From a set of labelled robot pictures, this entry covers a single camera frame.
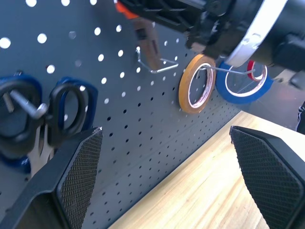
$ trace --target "blue scissors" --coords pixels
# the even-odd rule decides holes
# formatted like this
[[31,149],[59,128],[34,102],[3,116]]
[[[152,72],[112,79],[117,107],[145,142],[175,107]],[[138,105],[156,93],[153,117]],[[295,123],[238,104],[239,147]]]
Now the blue scissors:
[[[85,112],[86,103],[83,94],[80,92],[80,86],[85,86],[88,93],[87,114]],[[0,78],[0,96],[10,91],[18,91],[25,95],[35,107],[41,104],[41,86],[36,79],[30,76],[22,74]],[[64,129],[65,97],[68,92],[75,94],[78,101],[78,112],[73,123]],[[66,138],[75,134],[82,124],[82,130],[91,128],[97,95],[98,91],[95,87],[86,82],[71,77],[65,77],[58,81],[50,94],[49,110],[45,115],[39,119],[28,117],[26,128],[13,137],[0,135],[0,151],[6,152],[4,155],[8,153],[13,157],[22,157],[18,160],[10,160],[1,156],[2,160],[11,166],[23,168],[25,172],[29,172],[30,164],[30,171],[33,176],[52,157],[54,149],[58,148]],[[42,150],[39,147],[41,130],[44,132]]]

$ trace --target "gray pegboard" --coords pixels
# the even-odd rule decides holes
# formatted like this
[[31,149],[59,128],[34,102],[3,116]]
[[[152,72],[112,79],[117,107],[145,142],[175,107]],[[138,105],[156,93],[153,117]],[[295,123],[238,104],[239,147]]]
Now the gray pegboard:
[[[239,112],[217,91],[200,114],[183,112],[179,82],[195,53],[185,48],[182,34],[155,25],[162,57],[174,60],[177,56],[179,66],[160,74],[148,73],[136,61],[132,24],[117,13],[112,0],[75,0],[68,6],[60,0],[37,0],[34,7],[25,0],[3,0],[0,21],[0,38],[11,41],[9,48],[0,50],[0,76],[21,69],[36,77],[43,87],[44,102],[56,82],[67,75],[99,89],[94,125],[103,127],[104,140],[84,229],[111,225]],[[99,35],[94,34],[97,27]],[[41,33],[47,36],[42,44],[37,41]],[[55,71],[49,74],[46,67],[51,64]],[[204,81],[205,77],[194,81],[192,98],[198,98]],[[70,122],[75,113],[73,98],[67,105]],[[18,129],[22,124],[20,119],[20,123],[1,128]],[[3,164],[0,173],[1,220],[25,187],[27,176]]]

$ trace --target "metal hook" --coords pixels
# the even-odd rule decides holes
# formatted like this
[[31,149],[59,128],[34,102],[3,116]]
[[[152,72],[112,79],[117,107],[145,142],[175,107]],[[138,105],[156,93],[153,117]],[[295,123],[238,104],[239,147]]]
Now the metal hook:
[[141,61],[141,51],[140,51],[140,47],[137,47],[136,53],[138,54],[138,62],[139,62],[143,67],[145,67],[145,68],[146,68],[150,73],[152,73],[152,74],[165,72],[165,71],[167,71],[167,70],[176,68],[176,67],[178,67],[178,65],[179,65],[178,62],[169,61],[169,60],[166,60],[166,59],[161,58],[160,61],[166,61],[166,62],[169,62],[169,63],[173,63],[174,65],[168,66],[168,67],[166,67],[166,68],[161,68],[161,69],[159,69],[159,70],[152,70],[152,69],[150,69],[150,67],[148,67],[146,64],[144,64],[144,63]]
[[237,72],[237,71],[226,70],[226,69],[222,69],[222,68],[216,68],[216,67],[213,67],[213,66],[205,66],[204,68],[200,68],[199,70],[205,70],[207,68],[211,68],[211,69],[218,70],[218,71],[221,71],[221,72],[235,73],[235,74],[238,74],[238,75],[247,75],[249,73],[254,73],[255,72],[255,69],[253,69],[253,70],[241,73],[241,72]]

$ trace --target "wooden table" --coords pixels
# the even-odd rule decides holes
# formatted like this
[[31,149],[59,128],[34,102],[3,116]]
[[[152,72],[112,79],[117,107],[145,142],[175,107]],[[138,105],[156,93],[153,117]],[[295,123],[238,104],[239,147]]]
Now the wooden table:
[[305,161],[305,135],[240,112],[110,228],[267,229],[244,184],[232,125],[278,136]]

